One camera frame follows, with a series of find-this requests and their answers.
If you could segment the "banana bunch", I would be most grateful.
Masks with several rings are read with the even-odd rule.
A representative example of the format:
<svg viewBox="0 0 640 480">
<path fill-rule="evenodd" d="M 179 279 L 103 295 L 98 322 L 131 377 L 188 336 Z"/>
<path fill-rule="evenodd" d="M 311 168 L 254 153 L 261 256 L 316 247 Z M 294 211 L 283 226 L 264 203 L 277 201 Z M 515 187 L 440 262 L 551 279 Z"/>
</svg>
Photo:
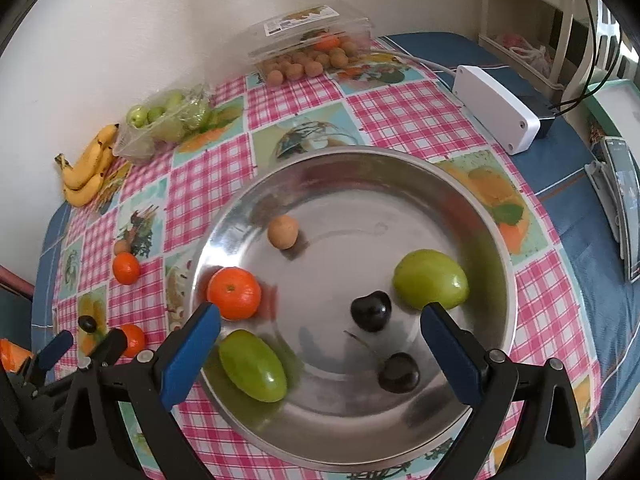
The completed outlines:
<svg viewBox="0 0 640 480">
<path fill-rule="evenodd" d="M 60 153 L 54 158 L 61 171 L 63 195 L 73 207 L 83 207 L 100 192 L 107 169 L 114 159 L 113 143 L 119 124 L 102 128 L 73 165 Z"/>
</svg>

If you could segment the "large orange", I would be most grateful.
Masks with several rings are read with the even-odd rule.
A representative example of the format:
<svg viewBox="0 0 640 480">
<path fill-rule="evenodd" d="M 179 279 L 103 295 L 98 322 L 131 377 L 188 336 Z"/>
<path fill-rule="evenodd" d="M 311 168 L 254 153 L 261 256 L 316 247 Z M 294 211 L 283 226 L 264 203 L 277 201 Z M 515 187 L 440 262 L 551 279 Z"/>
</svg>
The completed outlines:
<svg viewBox="0 0 640 480">
<path fill-rule="evenodd" d="M 119 329 L 125 334 L 127 339 L 127 348 L 124 356 L 133 359 L 138 353 L 145 349 L 145 334 L 141 327 L 136 324 L 124 324 Z"/>
</svg>

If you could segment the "small mandarin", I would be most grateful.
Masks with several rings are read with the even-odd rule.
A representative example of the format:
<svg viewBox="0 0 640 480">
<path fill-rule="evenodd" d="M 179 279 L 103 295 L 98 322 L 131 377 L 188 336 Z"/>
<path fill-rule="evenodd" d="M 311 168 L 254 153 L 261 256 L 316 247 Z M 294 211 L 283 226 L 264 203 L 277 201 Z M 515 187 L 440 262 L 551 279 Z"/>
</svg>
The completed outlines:
<svg viewBox="0 0 640 480">
<path fill-rule="evenodd" d="M 251 318 L 262 301 L 262 288 L 253 274 L 237 266 L 218 270 L 209 280 L 206 300 L 228 321 Z"/>
</svg>

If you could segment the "blue table cover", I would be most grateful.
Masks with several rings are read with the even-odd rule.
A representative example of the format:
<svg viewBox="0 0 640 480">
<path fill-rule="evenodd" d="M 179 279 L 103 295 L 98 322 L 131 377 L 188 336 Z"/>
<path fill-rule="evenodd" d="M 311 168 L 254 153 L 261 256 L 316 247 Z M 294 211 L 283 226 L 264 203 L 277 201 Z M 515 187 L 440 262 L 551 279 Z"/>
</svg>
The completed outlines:
<svg viewBox="0 0 640 480">
<path fill-rule="evenodd" d="M 453 32 L 413 32 L 383 36 L 410 54 L 454 68 L 458 64 L 483 66 L 491 76 L 521 96 L 538 96 L 526 79 L 498 61 L 474 41 Z M 556 122 L 542 140 L 512 162 L 532 188 L 560 236 L 582 289 L 584 308 L 602 379 L 601 400 L 588 422 L 586 436 L 602 438 L 626 408 L 639 385 L 639 282 L 624 282 L 623 267 L 605 214 L 585 174 L 592 159 L 578 133 L 565 120 Z M 35 348 L 50 339 L 54 278 L 63 234 L 70 229 L 70 206 L 55 211 L 41 249 L 32 307 Z"/>
</svg>

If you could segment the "white power adapter box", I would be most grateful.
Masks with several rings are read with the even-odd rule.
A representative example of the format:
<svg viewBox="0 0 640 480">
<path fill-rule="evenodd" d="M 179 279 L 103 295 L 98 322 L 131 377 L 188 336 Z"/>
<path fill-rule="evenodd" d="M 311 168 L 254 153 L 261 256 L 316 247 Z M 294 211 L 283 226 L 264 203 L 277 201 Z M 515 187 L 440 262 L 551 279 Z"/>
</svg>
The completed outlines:
<svg viewBox="0 0 640 480">
<path fill-rule="evenodd" d="M 529 149 L 540 128 L 538 116 L 482 68 L 459 65 L 452 92 L 508 154 Z"/>
</svg>

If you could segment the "silver metal plate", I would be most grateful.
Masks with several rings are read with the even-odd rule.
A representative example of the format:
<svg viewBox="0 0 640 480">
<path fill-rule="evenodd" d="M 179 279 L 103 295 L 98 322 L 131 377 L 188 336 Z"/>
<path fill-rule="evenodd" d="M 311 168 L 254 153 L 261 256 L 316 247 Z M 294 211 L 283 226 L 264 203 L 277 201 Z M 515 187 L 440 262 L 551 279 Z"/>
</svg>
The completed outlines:
<svg viewBox="0 0 640 480">
<path fill-rule="evenodd" d="M 268 224 L 298 222 L 296 243 L 273 247 Z M 242 437 L 280 460 L 324 472 L 394 468 L 452 436 L 469 416 L 421 334 L 420 314 L 393 302 L 401 350 L 418 363 L 413 392 L 389 393 L 376 380 L 349 307 L 375 290 L 391 292 L 399 261 L 434 249 L 462 266 L 468 299 L 452 318 L 486 349 L 512 348 L 518 298 L 511 258 L 493 218 L 457 179 L 396 151 L 351 146 L 292 157 L 262 172 L 216 215 L 196 248 L 184 308 L 206 298 L 213 274 L 237 266 L 262 288 L 241 322 L 277 353 L 288 393 L 262 403 L 230 382 L 211 354 L 201 383 Z"/>
</svg>

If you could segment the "checkered fruit tablecloth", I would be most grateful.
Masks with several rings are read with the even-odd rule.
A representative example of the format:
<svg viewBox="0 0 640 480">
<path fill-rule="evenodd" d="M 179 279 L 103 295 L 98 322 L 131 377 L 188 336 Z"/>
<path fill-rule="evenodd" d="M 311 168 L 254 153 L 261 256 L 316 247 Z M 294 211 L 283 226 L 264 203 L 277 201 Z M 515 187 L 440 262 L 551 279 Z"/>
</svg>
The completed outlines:
<svg viewBox="0 0 640 480">
<path fill-rule="evenodd" d="M 568 367 L 582 428 L 601 400 L 600 365 L 582 291 L 548 212 L 515 167 L 448 89 L 445 74 L 401 61 L 384 47 L 341 73 L 277 89 L 255 74 L 214 92 L 214 122 L 193 140 L 160 148 L 147 162 L 114 159 L 99 194 L 70 206 L 54 278 L 52 328 L 76 330 L 91 314 L 106 327 L 134 323 L 151 346 L 181 319 L 186 269 L 216 212 L 271 162 L 277 140 L 295 124 L 325 122 L 331 138 L 391 148 L 442 162 L 481 184 L 492 200 L 516 198 L 524 219 L 508 229 L 518 285 L 514 356 L 540 363 L 557 356 Z M 141 266 L 132 285 L 114 279 L 114 244 L 126 240 Z"/>
</svg>

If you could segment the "dark cherry pair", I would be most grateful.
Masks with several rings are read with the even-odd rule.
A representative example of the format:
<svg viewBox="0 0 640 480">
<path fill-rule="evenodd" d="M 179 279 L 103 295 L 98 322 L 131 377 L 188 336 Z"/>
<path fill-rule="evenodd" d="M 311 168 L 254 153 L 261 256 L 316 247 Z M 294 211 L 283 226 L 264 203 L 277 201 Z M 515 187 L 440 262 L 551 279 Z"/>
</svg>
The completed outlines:
<svg viewBox="0 0 640 480">
<path fill-rule="evenodd" d="M 359 332 L 345 334 L 369 351 L 376 364 L 376 380 L 381 389 L 395 394 L 413 392 L 421 379 L 416 359 L 400 348 L 400 333 L 392 322 L 390 296 L 375 290 L 352 300 L 352 322 Z"/>
</svg>

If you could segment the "bag of green apples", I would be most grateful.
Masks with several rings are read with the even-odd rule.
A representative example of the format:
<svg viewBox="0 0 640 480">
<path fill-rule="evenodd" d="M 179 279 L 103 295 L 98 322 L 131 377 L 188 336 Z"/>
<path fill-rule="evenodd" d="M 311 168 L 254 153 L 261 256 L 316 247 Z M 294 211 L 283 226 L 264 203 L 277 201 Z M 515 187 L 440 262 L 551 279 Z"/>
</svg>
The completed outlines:
<svg viewBox="0 0 640 480">
<path fill-rule="evenodd" d="M 130 162 L 146 162 L 157 150 L 179 144 L 199 132 L 212 114 L 208 84 L 169 88 L 134 104 L 120 122 L 113 153 Z"/>
</svg>

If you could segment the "dark plum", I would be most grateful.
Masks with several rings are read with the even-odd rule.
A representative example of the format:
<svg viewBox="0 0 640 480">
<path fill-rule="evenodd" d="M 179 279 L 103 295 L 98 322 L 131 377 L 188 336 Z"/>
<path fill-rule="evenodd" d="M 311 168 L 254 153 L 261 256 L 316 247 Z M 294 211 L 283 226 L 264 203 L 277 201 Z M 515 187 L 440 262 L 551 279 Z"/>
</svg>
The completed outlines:
<svg viewBox="0 0 640 480">
<path fill-rule="evenodd" d="M 88 314 L 81 315 L 78 318 L 78 326 L 87 334 L 94 334 L 98 329 L 96 319 Z"/>
</svg>

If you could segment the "white shelf unit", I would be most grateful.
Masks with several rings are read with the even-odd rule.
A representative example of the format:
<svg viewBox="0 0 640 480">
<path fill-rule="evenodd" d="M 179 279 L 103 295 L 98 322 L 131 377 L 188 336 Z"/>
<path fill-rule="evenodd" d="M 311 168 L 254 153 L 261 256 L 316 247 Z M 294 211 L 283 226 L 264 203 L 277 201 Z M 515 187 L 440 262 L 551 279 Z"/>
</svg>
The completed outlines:
<svg viewBox="0 0 640 480">
<path fill-rule="evenodd" d="M 480 0 L 478 43 L 561 108 L 602 79 L 633 80 L 639 62 L 603 0 Z"/>
</svg>

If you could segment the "clear box of longans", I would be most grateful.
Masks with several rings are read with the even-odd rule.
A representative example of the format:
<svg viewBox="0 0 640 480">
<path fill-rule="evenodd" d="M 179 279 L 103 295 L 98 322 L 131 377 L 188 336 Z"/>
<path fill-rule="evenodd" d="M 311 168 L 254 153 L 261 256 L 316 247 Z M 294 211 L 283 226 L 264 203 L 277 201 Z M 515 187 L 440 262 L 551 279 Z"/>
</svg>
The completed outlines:
<svg viewBox="0 0 640 480">
<path fill-rule="evenodd" d="M 370 50 L 372 29 L 370 18 L 337 0 L 252 25 L 239 43 L 262 82 L 278 88 L 357 64 Z"/>
</svg>

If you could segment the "green mango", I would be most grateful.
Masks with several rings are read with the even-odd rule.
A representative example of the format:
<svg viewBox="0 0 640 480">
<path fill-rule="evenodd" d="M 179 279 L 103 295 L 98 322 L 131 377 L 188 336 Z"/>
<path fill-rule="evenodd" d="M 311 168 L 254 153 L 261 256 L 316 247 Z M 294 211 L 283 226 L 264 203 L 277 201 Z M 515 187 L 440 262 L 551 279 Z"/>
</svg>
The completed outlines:
<svg viewBox="0 0 640 480">
<path fill-rule="evenodd" d="M 247 330 L 228 333 L 218 346 L 219 359 L 228 378 L 250 398 L 276 403 L 288 393 L 288 378 L 274 351 Z"/>
<path fill-rule="evenodd" d="M 432 302 L 452 309 L 464 304 L 470 293 L 468 278 L 457 261 L 433 249 L 405 255 L 394 270 L 392 284 L 398 299 L 414 310 Z"/>
</svg>

